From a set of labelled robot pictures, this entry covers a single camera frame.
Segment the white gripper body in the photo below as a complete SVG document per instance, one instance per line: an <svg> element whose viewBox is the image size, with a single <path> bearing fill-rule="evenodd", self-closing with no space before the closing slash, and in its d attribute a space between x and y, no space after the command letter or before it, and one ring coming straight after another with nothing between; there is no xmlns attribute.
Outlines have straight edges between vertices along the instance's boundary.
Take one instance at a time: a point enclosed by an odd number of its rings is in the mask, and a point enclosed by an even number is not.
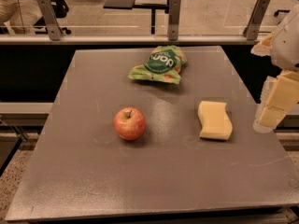
<svg viewBox="0 0 299 224"><path fill-rule="evenodd" d="M284 70L299 71L299 5L278 25L271 40L272 64Z"/></svg>

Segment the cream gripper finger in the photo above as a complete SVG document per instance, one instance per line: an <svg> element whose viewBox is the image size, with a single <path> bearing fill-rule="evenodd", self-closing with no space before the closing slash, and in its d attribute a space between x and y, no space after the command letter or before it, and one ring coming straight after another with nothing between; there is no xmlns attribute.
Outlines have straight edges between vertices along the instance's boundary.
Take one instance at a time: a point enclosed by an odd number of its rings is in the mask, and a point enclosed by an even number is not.
<svg viewBox="0 0 299 224"><path fill-rule="evenodd" d="M277 77L267 77L258 104L253 129L270 133L299 102L299 74L282 70Z"/></svg>
<svg viewBox="0 0 299 224"><path fill-rule="evenodd" d="M265 38L263 38L259 43L253 46L251 53L257 56L269 56L271 50L271 42L274 34L270 33Z"/></svg>

